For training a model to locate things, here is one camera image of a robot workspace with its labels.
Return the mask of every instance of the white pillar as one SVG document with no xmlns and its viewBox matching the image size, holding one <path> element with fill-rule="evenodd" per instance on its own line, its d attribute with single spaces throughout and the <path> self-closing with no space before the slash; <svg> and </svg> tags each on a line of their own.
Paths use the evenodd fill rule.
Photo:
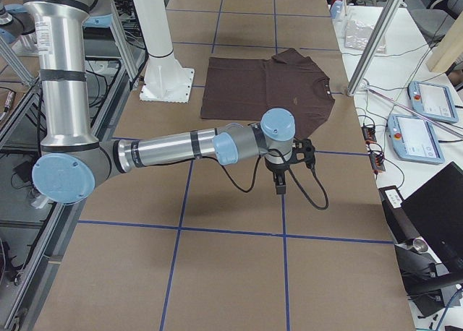
<svg viewBox="0 0 463 331">
<path fill-rule="evenodd" d="M 195 74 L 175 59 L 164 0 L 133 0 L 150 54 L 141 100 L 188 102 Z"/>
</svg>

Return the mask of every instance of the light blue joint cap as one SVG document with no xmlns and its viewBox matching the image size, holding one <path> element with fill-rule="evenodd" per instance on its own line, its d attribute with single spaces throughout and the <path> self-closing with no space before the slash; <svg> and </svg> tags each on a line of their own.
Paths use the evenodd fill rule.
<svg viewBox="0 0 463 331">
<path fill-rule="evenodd" d="M 216 150 L 217 160 L 221 165 L 229 165 L 238 162 L 238 148 L 232 136 L 226 132 L 218 134 L 212 139 Z"/>
<path fill-rule="evenodd" d="M 293 139 L 296 133 L 294 117 L 283 108 L 272 108 L 267 111 L 260 121 L 260 128 L 265 136 L 280 142 Z"/>
<path fill-rule="evenodd" d="M 8 13 L 27 13 L 26 8 L 21 4 L 7 4 L 5 9 Z"/>
<path fill-rule="evenodd" d="M 32 179 L 38 191 L 59 203 L 79 202 L 95 189 L 92 171 L 68 154 L 42 156 L 32 169 Z"/>
<path fill-rule="evenodd" d="M 8 44 L 16 41 L 16 38 L 8 31 L 0 28 L 0 38 L 3 38 Z"/>
<path fill-rule="evenodd" d="M 113 21 L 113 15 L 98 15 L 94 17 L 89 17 L 84 21 L 84 27 L 109 27 Z"/>
</svg>

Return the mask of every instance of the white mounting plate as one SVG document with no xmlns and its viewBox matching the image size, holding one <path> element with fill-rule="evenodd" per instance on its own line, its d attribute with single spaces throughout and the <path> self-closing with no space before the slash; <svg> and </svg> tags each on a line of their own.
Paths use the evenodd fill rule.
<svg viewBox="0 0 463 331">
<path fill-rule="evenodd" d="M 140 93 L 141 101 L 163 101 L 163 102 L 176 102 L 187 103 L 190 98 L 191 88 L 193 85 L 193 78 L 195 76 L 195 69 L 183 69 L 186 73 L 190 74 L 188 77 L 190 81 L 187 84 L 179 84 L 174 89 L 167 90 L 162 97 L 158 97 L 150 91 L 150 85 L 143 85 Z"/>
</svg>

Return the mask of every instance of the brown t-shirt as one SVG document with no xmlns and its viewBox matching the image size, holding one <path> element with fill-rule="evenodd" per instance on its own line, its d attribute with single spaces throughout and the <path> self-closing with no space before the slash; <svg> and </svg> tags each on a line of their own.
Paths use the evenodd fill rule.
<svg viewBox="0 0 463 331">
<path fill-rule="evenodd" d="M 296 137 L 309 137 L 333 108 L 329 78 L 293 48 L 270 60 L 209 59 L 201 118 L 259 121 L 269 109 L 290 111 Z"/>
</svg>

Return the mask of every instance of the barcode sticker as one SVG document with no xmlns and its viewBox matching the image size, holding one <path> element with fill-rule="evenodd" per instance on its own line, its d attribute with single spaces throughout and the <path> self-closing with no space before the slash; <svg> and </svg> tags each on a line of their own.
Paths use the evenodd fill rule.
<svg viewBox="0 0 463 331">
<path fill-rule="evenodd" d="M 401 207 L 402 199 L 400 198 L 399 194 L 397 194 L 397 191 L 395 189 L 386 190 L 385 193 L 392 207 L 394 208 Z"/>
<path fill-rule="evenodd" d="M 51 44 L 50 23 L 46 21 L 36 22 L 35 33 L 37 35 L 38 54 L 53 54 L 53 45 Z"/>
</svg>

